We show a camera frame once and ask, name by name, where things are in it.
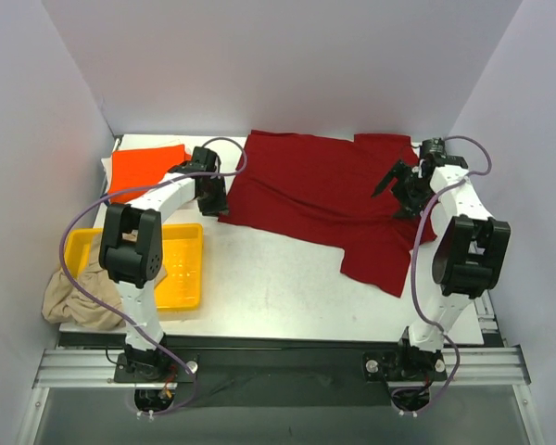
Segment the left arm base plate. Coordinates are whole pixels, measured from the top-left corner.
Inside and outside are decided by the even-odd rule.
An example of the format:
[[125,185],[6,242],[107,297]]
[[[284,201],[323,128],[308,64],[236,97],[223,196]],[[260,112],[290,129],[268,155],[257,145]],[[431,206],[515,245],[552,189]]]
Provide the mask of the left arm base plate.
[[113,376],[115,383],[123,384],[190,383],[194,379],[177,362],[157,353],[145,357],[122,353]]

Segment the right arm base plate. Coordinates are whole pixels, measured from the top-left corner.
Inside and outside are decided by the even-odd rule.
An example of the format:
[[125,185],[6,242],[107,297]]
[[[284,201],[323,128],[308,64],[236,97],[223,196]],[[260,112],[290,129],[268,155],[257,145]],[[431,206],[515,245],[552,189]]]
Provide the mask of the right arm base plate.
[[447,378],[442,354],[421,350],[376,350],[365,352],[362,366],[367,381],[442,382]]

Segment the dark red t shirt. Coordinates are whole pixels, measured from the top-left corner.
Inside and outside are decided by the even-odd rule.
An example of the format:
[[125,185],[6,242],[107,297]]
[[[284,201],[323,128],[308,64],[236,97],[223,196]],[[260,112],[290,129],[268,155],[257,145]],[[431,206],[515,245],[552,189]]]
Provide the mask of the dark red t shirt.
[[409,136],[253,130],[245,151],[220,222],[341,248],[342,274],[401,297],[419,221],[396,217],[391,192],[373,191],[398,160],[416,163]]

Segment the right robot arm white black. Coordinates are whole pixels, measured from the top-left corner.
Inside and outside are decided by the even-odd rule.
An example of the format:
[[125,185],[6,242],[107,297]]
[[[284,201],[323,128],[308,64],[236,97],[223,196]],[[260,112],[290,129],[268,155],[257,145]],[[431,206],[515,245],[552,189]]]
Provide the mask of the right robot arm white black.
[[[396,217],[419,221],[411,250],[410,289],[417,318],[407,328],[407,347],[392,355],[393,370],[413,378],[425,367],[423,352],[434,355],[449,343],[449,331],[469,304],[494,288],[511,237],[507,222],[496,219],[472,184],[478,172],[461,156],[449,154],[447,139],[432,138],[419,145],[418,161],[397,161],[374,188],[389,189],[399,204]],[[426,227],[436,234],[430,292],[418,294],[419,247]]]

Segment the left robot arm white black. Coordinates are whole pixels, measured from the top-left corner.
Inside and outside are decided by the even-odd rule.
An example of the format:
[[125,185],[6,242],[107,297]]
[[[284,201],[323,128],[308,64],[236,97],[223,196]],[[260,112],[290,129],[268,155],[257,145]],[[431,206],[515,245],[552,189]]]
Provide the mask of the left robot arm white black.
[[157,347],[165,337],[155,302],[155,278],[163,265],[162,224],[192,200],[206,217],[226,214],[220,168],[219,155],[198,146],[192,158],[171,167],[156,188],[107,209],[99,264],[120,293],[127,363],[147,381],[159,381],[169,370],[169,357]]

